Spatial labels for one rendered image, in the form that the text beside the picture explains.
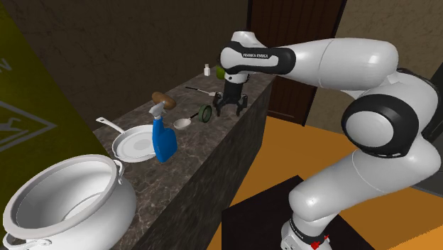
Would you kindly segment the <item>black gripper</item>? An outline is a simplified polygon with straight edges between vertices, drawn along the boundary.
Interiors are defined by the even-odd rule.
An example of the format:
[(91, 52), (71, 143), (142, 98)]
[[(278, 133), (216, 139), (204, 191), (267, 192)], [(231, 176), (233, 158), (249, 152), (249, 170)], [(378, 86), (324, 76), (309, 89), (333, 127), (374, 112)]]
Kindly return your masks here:
[(220, 116), (221, 109), (225, 104), (236, 104), (236, 115), (240, 116), (243, 109), (248, 106), (248, 96), (242, 95), (243, 83), (233, 83), (228, 80), (224, 83), (223, 93), (216, 92), (212, 101), (216, 109), (217, 116)]

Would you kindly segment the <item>large white pot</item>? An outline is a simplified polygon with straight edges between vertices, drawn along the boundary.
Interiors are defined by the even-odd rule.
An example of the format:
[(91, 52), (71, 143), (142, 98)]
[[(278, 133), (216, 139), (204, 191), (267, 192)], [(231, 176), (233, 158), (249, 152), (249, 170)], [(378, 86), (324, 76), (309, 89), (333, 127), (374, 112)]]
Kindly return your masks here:
[(23, 184), (3, 214), (7, 250), (111, 250), (128, 230), (136, 195), (118, 160), (97, 154), (56, 163)]

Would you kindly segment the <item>black robot stand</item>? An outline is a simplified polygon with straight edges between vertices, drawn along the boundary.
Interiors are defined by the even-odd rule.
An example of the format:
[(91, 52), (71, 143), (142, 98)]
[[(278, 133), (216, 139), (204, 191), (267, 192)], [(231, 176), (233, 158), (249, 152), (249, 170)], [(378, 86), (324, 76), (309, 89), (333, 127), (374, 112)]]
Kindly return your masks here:
[[(295, 250), (280, 246), (280, 230), (292, 217), (289, 192), (301, 182), (296, 175), (223, 210), (221, 250)], [(321, 243), (330, 244), (332, 250), (375, 250), (340, 216), (308, 241), (308, 249), (319, 250)]]

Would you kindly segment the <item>white frying pan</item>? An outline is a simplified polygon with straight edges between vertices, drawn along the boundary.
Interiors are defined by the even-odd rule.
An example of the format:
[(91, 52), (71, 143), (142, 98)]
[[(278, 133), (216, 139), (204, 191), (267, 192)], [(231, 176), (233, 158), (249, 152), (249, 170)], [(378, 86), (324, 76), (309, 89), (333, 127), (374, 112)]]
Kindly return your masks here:
[(104, 117), (99, 117), (96, 121), (106, 124), (120, 133), (111, 146), (114, 156), (120, 161), (140, 163), (156, 156), (152, 140), (152, 125), (145, 124), (123, 130)]

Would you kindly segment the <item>dark brown door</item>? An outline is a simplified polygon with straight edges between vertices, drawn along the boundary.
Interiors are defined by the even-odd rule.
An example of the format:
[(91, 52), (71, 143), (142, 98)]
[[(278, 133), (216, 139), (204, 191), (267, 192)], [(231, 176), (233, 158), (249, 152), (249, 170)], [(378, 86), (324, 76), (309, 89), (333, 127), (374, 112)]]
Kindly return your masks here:
[[(247, 29), (268, 47), (336, 35), (347, 0), (248, 0)], [(268, 116), (304, 126), (317, 88), (276, 77)]]

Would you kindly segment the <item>brown potato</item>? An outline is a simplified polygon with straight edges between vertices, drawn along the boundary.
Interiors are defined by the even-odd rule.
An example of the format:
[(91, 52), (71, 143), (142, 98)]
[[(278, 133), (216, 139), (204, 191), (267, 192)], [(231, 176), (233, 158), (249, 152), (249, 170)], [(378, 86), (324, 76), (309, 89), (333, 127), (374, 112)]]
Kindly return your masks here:
[(152, 97), (154, 104), (158, 104), (158, 103), (163, 102), (164, 109), (167, 109), (167, 110), (174, 109), (177, 105), (176, 101), (172, 97), (170, 97), (162, 92), (154, 92), (154, 93), (152, 93), (151, 97)]

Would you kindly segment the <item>blue spray bottle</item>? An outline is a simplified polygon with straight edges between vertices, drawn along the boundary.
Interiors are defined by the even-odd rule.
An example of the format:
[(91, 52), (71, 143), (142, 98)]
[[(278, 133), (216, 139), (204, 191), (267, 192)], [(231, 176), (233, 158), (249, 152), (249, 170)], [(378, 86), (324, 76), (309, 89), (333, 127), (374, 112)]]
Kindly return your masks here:
[(166, 101), (159, 102), (149, 110), (149, 113), (153, 115), (153, 148), (161, 163), (166, 162), (177, 151), (175, 132), (164, 127), (162, 113), (165, 111), (165, 104)]

